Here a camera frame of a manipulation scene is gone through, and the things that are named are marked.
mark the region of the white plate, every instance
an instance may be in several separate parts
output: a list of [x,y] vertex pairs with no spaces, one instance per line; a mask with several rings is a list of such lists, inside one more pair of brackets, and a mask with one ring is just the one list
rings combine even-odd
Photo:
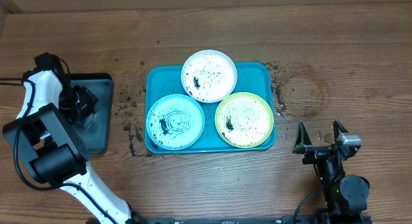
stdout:
[[262,144],[274,126],[273,111],[265,100],[248,92],[231,94],[219,104],[214,122],[228,144],[250,148]]
[[233,61],[216,50],[202,50],[189,57],[182,68],[186,93],[199,102],[219,102],[229,96],[238,79]]
[[157,100],[146,118],[150,139],[159,147],[180,150],[190,147],[205,127],[205,115],[197,101],[186,95],[167,95]]

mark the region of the light blue plate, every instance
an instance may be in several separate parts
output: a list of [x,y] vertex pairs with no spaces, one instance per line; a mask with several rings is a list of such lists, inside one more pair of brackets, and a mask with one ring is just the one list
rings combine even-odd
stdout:
[[181,150],[194,144],[205,127],[200,105],[187,95],[167,95],[157,100],[146,118],[150,139],[167,150]]

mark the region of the blue tray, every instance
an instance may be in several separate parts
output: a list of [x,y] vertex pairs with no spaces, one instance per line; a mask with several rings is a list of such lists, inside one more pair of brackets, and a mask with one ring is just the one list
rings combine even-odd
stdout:
[[[261,98],[269,104],[273,109],[272,90],[270,89],[270,76],[266,67],[258,62],[242,62],[235,63],[238,70],[238,82],[233,90],[236,92],[251,92],[259,95]],[[150,110],[150,107],[160,98],[171,94],[187,95],[183,89],[182,82],[180,80],[180,73],[182,72],[183,65],[179,66],[158,66],[153,68],[147,76],[146,84],[146,111]],[[276,128],[273,126],[273,131],[269,138],[261,145],[253,148],[238,148],[233,147],[226,143],[219,135],[214,125],[214,114],[219,102],[207,104],[199,102],[203,112],[205,113],[205,129],[201,134],[199,140],[192,146],[178,150],[171,151],[158,147],[153,141],[151,141],[147,134],[145,127],[144,143],[148,150],[155,154],[182,154],[182,153],[218,153],[218,152],[234,152],[234,151],[253,151],[253,150],[265,150],[273,145],[276,139]]]

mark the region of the wooden table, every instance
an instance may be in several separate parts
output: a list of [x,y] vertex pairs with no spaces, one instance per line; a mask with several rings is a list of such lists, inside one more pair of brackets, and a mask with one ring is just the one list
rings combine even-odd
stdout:
[[[183,64],[204,49],[267,66],[275,107],[285,116],[276,115],[277,141],[264,152],[151,156],[134,137],[138,156],[132,157],[129,135],[143,135],[148,72]],[[363,140],[344,168],[371,183],[366,214],[374,223],[411,222],[409,3],[9,15],[0,39],[0,77],[21,77],[45,51],[66,60],[74,73],[113,77],[108,151],[91,163],[108,187],[145,217],[293,214],[319,187],[313,167],[292,154],[297,123],[304,121],[314,145],[324,145],[339,118]],[[22,88],[1,91],[0,126],[16,117],[24,96]],[[128,125],[131,133],[124,131]],[[65,192],[37,192],[21,183],[3,137],[0,169],[1,223],[93,218]],[[319,207],[320,196],[301,212]]]

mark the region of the lime green plate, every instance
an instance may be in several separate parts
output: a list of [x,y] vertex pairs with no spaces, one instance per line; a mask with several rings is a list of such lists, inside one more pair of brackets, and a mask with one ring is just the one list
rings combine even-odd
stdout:
[[234,147],[262,144],[274,126],[273,112],[261,97],[248,92],[229,95],[219,104],[214,123],[219,135]]

